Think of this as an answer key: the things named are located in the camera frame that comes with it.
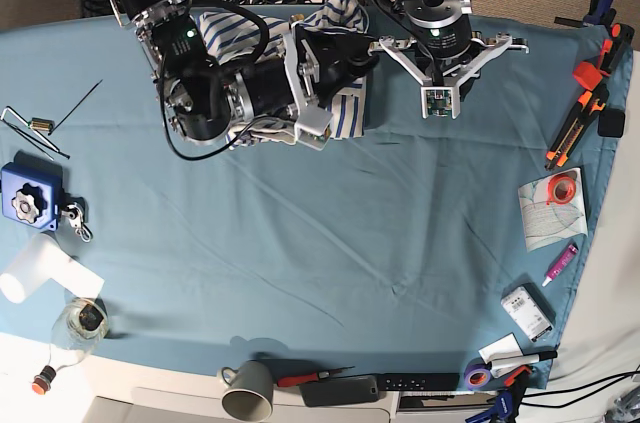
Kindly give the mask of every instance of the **black stick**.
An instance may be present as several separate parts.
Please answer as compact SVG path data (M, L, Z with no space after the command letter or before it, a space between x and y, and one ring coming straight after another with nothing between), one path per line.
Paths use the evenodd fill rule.
M78 102L78 104L77 104L76 106L74 106L74 107L73 107L73 109L72 109L69 113L67 113L67 116L65 116L65 117L62 119L62 121L61 121L60 123L58 123L58 124L57 124L57 125L56 125L56 126L55 126L55 127L54 127L50 132L49 132L49 136L51 136L51 135L53 134L53 132L54 132L54 131L56 131L58 128L60 128L60 125L62 125L62 123L64 123L64 122L66 121L66 119L67 119L67 118L69 118L69 117L71 116L71 114L72 114L74 111L76 111L76 110L78 109L78 107L82 104L82 102L83 102L84 100L86 100L86 99L87 99L87 97L88 97L91 93L93 93L93 90L95 90L95 89L98 87L98 85L99 85L100 83L102 83L103 81L104 81L104 80L100 80L98 83L96 83L95 85L93 85L93 88L91 88L91 89L89 90L89 92L88 92L86 95L84 95L84 96L82 97L82 99Z

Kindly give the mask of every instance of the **red bottle cap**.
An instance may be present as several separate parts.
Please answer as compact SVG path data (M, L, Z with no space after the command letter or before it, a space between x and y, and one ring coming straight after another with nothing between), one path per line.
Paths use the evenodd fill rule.
M51 385L48 381L41 378L40 375L36 376L31 383L31 389L40 396L43 396L51 389Z

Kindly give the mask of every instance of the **striped cloth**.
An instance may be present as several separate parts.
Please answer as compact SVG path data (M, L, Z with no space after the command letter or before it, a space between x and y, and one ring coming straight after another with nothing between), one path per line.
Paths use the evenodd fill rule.
M290 31L289 22L278 18L263 17L269 27L270 40L262 59L274 57L282 51L282 37ZM259 32L246 18L224 11L205 12L197 19L209 54L224 63L238 55L250 53L258 43ZM356 0L329 0L322 8L300 23L305 29L322 29L328 33L362 33L369 27L369 16ZM331 136L336 139L357 138L363 135L365 78L355 80L340 90L327 107L333 114ZM232 128L227 141L244 127ZM281 141L294 144L293 124L280 120L276 123L258 124L243 137L241 145L258 141Z

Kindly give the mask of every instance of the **purple tape roll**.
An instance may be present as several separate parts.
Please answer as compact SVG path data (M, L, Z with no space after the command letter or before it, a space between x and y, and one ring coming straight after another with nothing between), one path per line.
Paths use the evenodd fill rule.
M464 372L464 384L470 390L479 390L491 381L491 372L485 364L469 365Z

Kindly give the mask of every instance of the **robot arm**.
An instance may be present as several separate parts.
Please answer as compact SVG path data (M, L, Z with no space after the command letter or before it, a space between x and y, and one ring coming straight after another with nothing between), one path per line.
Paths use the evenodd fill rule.
M220 64L208 54L190 16L191 0L110 2L120 25L135 28L154 70L167 140L188 160L227 149L260 121L286 122L295 142L322 149L330 136L328 103L378 61L368 53L371 37L311 32L299 23L283 35L279 56L259 60L269 42L266 23L246 8L218 1L215 6L247 18L260 31L250 55ZM187 157L176 150L167 124L196 145L218 143L232 127L245 129L220 150Z
M224 151L260 121L286 124L294 143L322 149L330 136L327 105L341 88L373 69L379 52L398 61L419 82L424 118L455 118L485 63L507 49L528 50L526 42L509 35L483 40L472 32L471 0L372 0L412 38L335 35L294 23L282 38L278 56L260 59L269 41L264 21L246 8L218 1L214 6L244 16L261 35L250 55L220 64L208 54L189 14L191 0L109 1L120 25L135 28L153 68L169 145L190 161ZM407 51L415 53L415 63L404 54ZM170 134L171 128L196 145L211 145L239 126L244 129L234 140L196 157L178 152Z

